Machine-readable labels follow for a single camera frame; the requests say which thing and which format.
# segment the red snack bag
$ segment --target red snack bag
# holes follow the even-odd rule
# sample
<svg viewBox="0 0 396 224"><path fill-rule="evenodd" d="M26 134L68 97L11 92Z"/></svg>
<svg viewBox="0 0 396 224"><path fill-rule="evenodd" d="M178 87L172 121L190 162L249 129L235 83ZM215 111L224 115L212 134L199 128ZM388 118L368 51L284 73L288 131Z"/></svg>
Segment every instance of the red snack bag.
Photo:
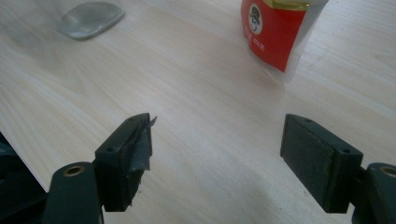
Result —
<svg viewBox="0 0 396 224"><path fill-rule="evenodd" d="M285 73L292 50L306 42L303 40L326 3L327 0L243 0L242 25L250 49Z"/></svg>

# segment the light wood grain surface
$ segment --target light wood grain surface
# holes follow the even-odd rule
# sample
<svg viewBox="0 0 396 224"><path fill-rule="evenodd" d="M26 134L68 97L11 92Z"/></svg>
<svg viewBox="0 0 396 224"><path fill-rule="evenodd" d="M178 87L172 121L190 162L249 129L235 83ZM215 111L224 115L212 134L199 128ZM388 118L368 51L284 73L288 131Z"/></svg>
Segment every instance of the light wood grain surface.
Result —
<svg viewBox="0 0 396 224"><path fill-rule="evenodd" d="M287 113L359 149L364 167L396 163L394 0L331 0L292 77L249 52L240 0L124 4L114 27L74 41L42 1L0 2L0 130L45 189L144 112L158 116L151 170L106 223L350 223L353 206L325 214L279 157Z"/></svg>

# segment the black mechanical part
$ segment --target black mechanical part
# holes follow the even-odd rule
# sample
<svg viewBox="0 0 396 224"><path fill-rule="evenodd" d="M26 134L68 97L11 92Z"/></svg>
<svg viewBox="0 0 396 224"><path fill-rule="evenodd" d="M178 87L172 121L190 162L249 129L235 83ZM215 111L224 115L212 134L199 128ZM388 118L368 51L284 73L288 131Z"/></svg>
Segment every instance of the black mechanical part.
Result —
<svg viewBox="0 0 396 224"><path fill-rule="evenodd" d="M133 116L95 151L93 163L77 162L58 170L43 223L103 223L102 205L107 212L125 211L149 169L154 122L148 113Z"/></svg>
<svg viewBox="0 0 396 224"><path fill-rule="evenodd" d="M346 213L363 155L311 119L287 115L280 156L327 213Z"/></svg>
<svg viewBox="0 0 396 224"><path fill-rule="evenodd" d="M76 162L59 169L52 177L43 224L103 223L90 162Z"/></svg>
<svg viewBox="0 0 396 224"><path fill-rule="evenodd" d="M288 114L280 155L327 213L355 206L354 224L396 223L396 167L372 163L311 119Z"/></svg>
<svg viewBox="0 0 396 224"><path fill-rule="evenodd" d="M132 204L152 155L149 114L125 120L95 151L102 203L107 212L123 212Z"/></svg>
<svg viewBox="0 0 396 224"><path fill-rule="evenodd" d="M41 223L47 193L0 133L0 223Z"/></svg>

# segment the plastic bag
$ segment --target plastic bag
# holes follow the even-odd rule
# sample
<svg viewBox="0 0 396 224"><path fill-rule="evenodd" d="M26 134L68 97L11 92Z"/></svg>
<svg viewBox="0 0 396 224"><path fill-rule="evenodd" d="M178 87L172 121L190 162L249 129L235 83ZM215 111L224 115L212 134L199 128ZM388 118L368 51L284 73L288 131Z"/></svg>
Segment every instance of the plastic bag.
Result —
<svg viewBox="0 0 396 224"><path fill-rule="evenodd" d="M268 70L294 74L306 42L328 0L243 0L244 35Z"/></svg>

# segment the red package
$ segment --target red package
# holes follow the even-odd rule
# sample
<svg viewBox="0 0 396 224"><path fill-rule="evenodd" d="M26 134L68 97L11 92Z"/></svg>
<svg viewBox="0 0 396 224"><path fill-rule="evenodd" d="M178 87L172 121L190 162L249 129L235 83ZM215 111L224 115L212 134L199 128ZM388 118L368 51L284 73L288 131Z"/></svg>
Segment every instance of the red package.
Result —
<svg viewBox="0 0 396 224"><path fill-rule="evenodd" d="M327 1L315 2L322 3L322 7L313 7L317 17ZM304 19L309 8L309 3L295 0L243 0L242 25L250 49L284 73L297 36L309 33L309 29L303 29L305 34L299 34L300 28L313 25L312 21Z"/></svg>

